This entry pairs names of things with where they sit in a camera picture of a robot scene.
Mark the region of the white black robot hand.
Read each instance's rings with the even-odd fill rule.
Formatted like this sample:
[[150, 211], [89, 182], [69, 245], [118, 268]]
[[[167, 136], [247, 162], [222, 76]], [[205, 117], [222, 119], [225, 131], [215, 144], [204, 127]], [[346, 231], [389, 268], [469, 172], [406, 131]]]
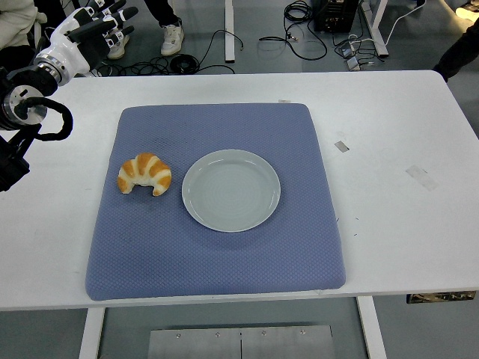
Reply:
[[74, 10], [52, 33], [50, 46], [34, 59], [34, 65], [48, 70], [60, 86], [77, 75], [98, 67], [111, 48], [134, 31], [125, 23], [138, 13], [116, 1], [106, 7], [104, 1], [89, 1]]

